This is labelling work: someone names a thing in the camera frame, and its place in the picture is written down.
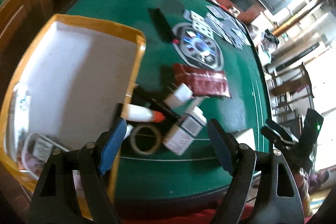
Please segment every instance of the orange cap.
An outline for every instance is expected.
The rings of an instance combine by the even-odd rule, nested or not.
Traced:
[[[166,117],[159,111],[153,111],[152,122],[162,122]]]

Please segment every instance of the label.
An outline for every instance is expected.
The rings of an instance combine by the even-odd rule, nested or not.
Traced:
[[[164,145],[170,151],[180,156],[191,145],[194,139],[177,126],[173,126],[172,131],[171,138],[165,140]]]
[[[42,138],[37,138],[34,144],[33,155],[47,162],[51,152],[53,150],[53,145]]]
[[[184,122],[181,124],[181,126],[187,130],[190,134],[193,136],[196,136],[201,130],[202,126],[194,120],[191,116],[188,116]]]

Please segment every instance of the floor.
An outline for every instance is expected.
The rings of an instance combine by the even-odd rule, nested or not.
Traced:
[[[21,187],[19,182],[0,164],[0,192],[11,205],[18,216],[24,221],[28,221],[30,213],[31,193]]]

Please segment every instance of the small box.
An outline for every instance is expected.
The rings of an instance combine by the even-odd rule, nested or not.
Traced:
[[[33,148],[33,155],[44,161],[47,162],[51,152],[53,151],[53,144],[43,140],[42,138],[37,138]]]
[[[251,147],[251,149],[255,150],[253,128],[241,130],[237,133],[234,133],[233,136],[235,137],[238,143],[247,144],[249,147]]]
[[[176,155],[182,155],[194,141],[200,131],[206,126],[207,119],[199,107],[192,104],[192,110],[187,110],[185,115],[172,126],[163,144]]]

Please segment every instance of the tape roll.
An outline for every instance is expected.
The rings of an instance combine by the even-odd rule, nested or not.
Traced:
[[[152,130],[154,135],[155,135],[155,138],[156,138],[154,146],[147,151],[140,150],[137,147],[137,144],[136,144],[136,141],[135,141],[135,137],[137,136],[138,132],[143,128],[149,128],[150,130]],[[154,154],[159,149],[159,147],[162,143],[162,135],[161,135],[161,132],[154,125],[152,125],[150,123],[142,123],[142,124],[139,124],[138,126],[136,126],[132,130],[131,135],[129,136],[129,142],[130,142],[131,147],[132,147],[132,149],[135,153],[137,153],[139,155],[151,155],[151,154]]]

